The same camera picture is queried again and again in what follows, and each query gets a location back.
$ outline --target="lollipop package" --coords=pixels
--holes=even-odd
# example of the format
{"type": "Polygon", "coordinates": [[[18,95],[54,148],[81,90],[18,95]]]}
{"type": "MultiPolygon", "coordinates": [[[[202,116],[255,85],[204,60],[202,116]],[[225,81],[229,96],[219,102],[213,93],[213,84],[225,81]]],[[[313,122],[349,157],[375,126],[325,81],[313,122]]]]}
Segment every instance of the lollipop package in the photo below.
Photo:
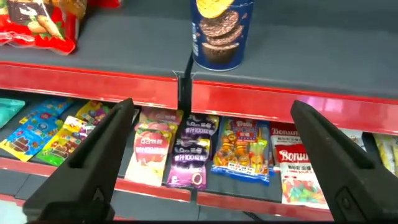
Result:
{"type": "Polygon", "coordinates": [[[85,12],[86,0],[0,0],[0,44],[70,54],[85,12]]]}
{"type": "Polygon", "coordinates": [[[211,171],[246,182],[269,184],[267,136],[269,123],[244,118],[223,118],[211,171]]]}
{"type": "Polygon", "coordinates": [[[282,203],[328,209],[303,144],[276,145],[282,203]]]}

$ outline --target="red shelf edge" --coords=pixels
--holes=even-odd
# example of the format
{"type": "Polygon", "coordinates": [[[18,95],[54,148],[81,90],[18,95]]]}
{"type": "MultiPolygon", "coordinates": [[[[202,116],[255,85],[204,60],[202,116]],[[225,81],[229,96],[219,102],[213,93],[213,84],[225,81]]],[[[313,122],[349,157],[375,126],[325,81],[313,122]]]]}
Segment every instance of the red shelf edge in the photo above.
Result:
{"type": "MultiPolygon", "coordinates": [[[[0,157],[0,169],[13,170],[27,174],[50,176],[57,168],[33,162],[22,162],[15,159],[0,157]]],[[[149,195],[158,198],[178,200],[181,202],[191,201],[191,192],[186,189],[174,189],[168,187],[154,187],[150,185],[137,184],[118,178],[115,190],[129,192],[133,194],[149,195]]]]}
{"type": "Polygon", "coordinates": [[[333,217],[329,210],[296,205],[284,205],[281,203],[217,195],[207,192],[198,192],[197,204],[245,212],[298,218],[305,221],[333,221],[333,217]]]}
{"type": "Polygon", "coordinates": [[[292,123],[294,100],[312,105],[339,128],[398,134],[398,100],[204,80],[192,87],[194,113],[292,123]]]}

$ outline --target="cookie image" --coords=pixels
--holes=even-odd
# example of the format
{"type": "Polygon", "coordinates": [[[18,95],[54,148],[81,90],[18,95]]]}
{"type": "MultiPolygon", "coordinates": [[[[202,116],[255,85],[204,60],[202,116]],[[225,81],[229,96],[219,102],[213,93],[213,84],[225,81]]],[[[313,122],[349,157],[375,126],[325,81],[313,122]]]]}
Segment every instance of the cookie image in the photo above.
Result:
{"type": "Polygon", "coordinates": [[[219,37],[207,37],[207,42],[214,46],[226,45],[234,42],[243,31],[243,26],[236,26],[231,32],[219,37]]]}
{"type": "Polygon", "coordinates": [[[199,26],[207,37],[219,37],[233,30],[238,21],[238,12],[228,10],[215,19],[202,19],[199,26]]]}
{"type": "Polygon", "coordinates": [[[239,49],[239,43],[233,43],[227,46],[214,46],[208,43],[202,43],[202,49],[209,62],[224,65],[232,61],[235,53],[239,49]]]}
{"type": "Polygon", "coordinates": [[[234,0],[196,0],[198,11],[205,18],[216,18],[230,7],[234,0]]]}

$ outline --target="blue snack package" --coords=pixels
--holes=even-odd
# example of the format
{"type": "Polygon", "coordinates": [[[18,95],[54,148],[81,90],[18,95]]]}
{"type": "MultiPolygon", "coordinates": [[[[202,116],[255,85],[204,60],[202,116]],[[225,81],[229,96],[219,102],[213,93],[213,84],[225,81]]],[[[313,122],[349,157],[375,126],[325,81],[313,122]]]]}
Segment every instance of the blue snack package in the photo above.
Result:
{"type": "Polygon", "coordinates": [[[267,121],[223,118],[211,171],[269,185],[268,133],[267,121]]]}
{"type": "Polygon", "coordinates": [[[25,101],[0,98],[0,128],[25,106],[25,101]]]}
{"type": "Polygon", "coordinates": [[[27,162],[43,149],[61,128],[62,123],[46,112],[37,114],[0,142],[0,147],[21,161],[27,162]]]}
{"type": "Polygon", "coordinates": [[[33,109],[27,116],[23,117],[19,122],[26,123],[29,119],[37,114],[48,113],[53,117],[60,116],[73,103],[71,98],[52,98],[41,102],[39,106],[33,109]]]}

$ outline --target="chocolate cookie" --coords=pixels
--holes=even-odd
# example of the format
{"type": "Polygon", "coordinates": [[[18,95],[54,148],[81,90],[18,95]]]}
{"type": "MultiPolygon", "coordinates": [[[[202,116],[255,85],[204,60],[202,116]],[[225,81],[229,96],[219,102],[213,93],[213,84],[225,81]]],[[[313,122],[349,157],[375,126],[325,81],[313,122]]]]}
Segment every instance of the chocolate cookie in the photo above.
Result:
{"type": "Polygon", "coordinates": [[[219,37],[207,37],[207,42],[211,45],[226,45],[234,42],[241,34],[243,31],[243,26],[239,25],[236,26],[231,32],[228,32],[227,34],[221,35],[219,37]]]}
{"type": "Polygon", "coordinates": [[[233,43],[227,46],[213,46],[208,43],[202,43],[202,49],[206,59],[218,65],[230,63],[238,48],[239,43],[233,43]]]}
{"type": "Polygon", "coordinates": [[[219,37],[233,30],[238,20],[238,12],[229,10],[214,19],[203,18],[199,26],[206,36],[219,37]]]}

